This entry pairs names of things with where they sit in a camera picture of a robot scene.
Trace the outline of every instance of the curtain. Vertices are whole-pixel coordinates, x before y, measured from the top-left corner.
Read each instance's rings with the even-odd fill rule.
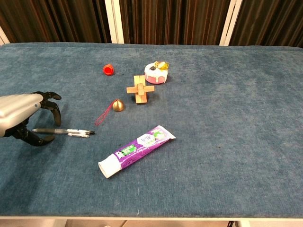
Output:
[[[127,44],[218,45],[230,0],[120,0]]]
[[[0,0],[0,26],[11,43],[110,43],[104,0]]]
[[[303,1],[243,0],[230,45],[303,47]]]

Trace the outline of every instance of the white tube cap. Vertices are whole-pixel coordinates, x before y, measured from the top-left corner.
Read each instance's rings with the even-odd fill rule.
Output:
[[[106,178],[111,177],[122,169],[118,158],[114,154],[111,154],[103,161],[98,162],[98,165]]]

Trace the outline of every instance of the toothpaste tube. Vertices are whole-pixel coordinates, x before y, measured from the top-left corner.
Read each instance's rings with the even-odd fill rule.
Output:
[[[168,140],[175,139],[169,131],[158,125],[133,142],[116,150],[103,161],[99,162],[99,168],[106,178],[111,177],[121,169],[126,168],[135,161],[151,153]]]

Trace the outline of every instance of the red cord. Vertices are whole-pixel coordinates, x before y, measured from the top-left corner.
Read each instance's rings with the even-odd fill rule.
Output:
[[[114,102],[117,101],[118,99],[115,99],[111,105],[109,105],[109,107],[104,111],[103,114],[101,114],[95,121],[95,125],[98,126],[100,125],[106,118],[106,116],[108,115],[109,111],[110,111],[110,108],[113,106]]]

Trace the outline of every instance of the white pen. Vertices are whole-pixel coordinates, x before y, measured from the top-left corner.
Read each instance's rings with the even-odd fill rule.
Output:
[[[89,135],[95,134],[94,131],[81,129],[33,129],[33,132],[46,134],[67,134],[68,136],[77,136],[88,138]]]

